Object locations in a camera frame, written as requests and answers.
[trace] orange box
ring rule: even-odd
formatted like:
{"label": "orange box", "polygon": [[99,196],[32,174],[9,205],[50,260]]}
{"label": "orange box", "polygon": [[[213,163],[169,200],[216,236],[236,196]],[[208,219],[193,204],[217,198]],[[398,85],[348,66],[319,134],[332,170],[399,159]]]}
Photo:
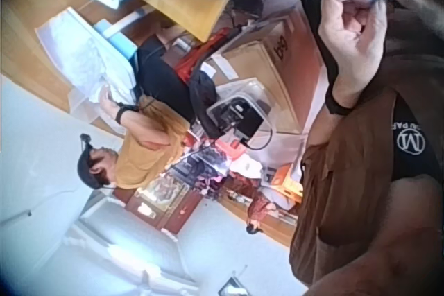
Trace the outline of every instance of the orange box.
{"label": "orange box", "polygon": [[292,200],[302,202],[302,185],[291,179],[293,164],[281,166],[271,180],[271,187]]}

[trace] smartwatch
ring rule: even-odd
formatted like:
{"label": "smartwatch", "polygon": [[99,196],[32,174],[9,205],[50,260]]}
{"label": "smartwatch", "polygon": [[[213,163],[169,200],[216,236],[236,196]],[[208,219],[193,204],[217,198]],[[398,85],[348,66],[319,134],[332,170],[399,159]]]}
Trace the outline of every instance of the smartwatch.
{"label": "smartwatch", "polygon": [[343,107],[337,103],[333,97],[333,85],[328,86],[325,94],[325,106],[330,114],[338,114],[339,116],[347,116],[354,108]]}

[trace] man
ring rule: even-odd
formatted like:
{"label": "man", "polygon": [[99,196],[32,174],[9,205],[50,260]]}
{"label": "man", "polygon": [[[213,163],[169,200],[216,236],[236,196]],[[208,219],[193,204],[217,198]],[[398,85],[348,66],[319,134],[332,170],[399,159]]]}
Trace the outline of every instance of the man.
{"label": "man", "polygon": [[127,134],[120,153],[94,149],[87,142],[78,161],[78,174],[86,185],[93,189],[105,185],[144,187],[181,156],[182,140],[194,122],[194,111],[188,86],[161,59],[177,36],[176,26],[150,37],[137,51],[138,109],[119,107],[108,87],[101,90],[102,110],[125,127]]}
{"label": "man", "polygon": [[442,295],[442,8],[398,1],[432,15],[302,0],[330,81],[290,251],[306,295]]}
{"label": "man", "polygon": [[246,231],[251,235],[261,232],[261,222],[270,211],[277,211],[278,209],[290,211],[295,205],[294,200],[279,191],[271,187],[259,186],[253,196],[253,201],[248,206]]}

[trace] black cap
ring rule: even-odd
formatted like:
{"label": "black cap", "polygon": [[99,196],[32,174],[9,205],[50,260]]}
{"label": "black cap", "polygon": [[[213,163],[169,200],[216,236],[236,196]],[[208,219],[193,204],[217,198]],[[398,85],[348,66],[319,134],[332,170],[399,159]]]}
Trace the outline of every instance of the black cap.
{"label": "black cap", "polygon": [[103,186],[97,182],[96,178],[89,171],[89,153],[91,152],[91,149],[93,149],[89,144],[91,142],[91,137],[88,134],[82,134],[80,140],[82,141],[82,146],[85,144],[85,147],[82,148],[83,152],[78,159],[77,174],[82,182],[88,185],[91,189],[100,189]]}

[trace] mustard yellow shirt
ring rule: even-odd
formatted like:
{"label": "mustard yellow shirt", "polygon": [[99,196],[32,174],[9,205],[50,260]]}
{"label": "mustard yellow shirt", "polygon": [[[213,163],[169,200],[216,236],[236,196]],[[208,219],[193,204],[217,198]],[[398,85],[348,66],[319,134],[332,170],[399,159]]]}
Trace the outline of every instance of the mustard yellow shirt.
{"label": "mustard yellow shirt", "polygon": [[182,155],[182,141],[190,124],[168,105],[154,98],[142,96],[139,99],[141,113],[157,122],[170,138],[170,145],[158,150],[141,146],[127,132],[117,159],[117,186],[123,189],[146,188],[165,168]]}

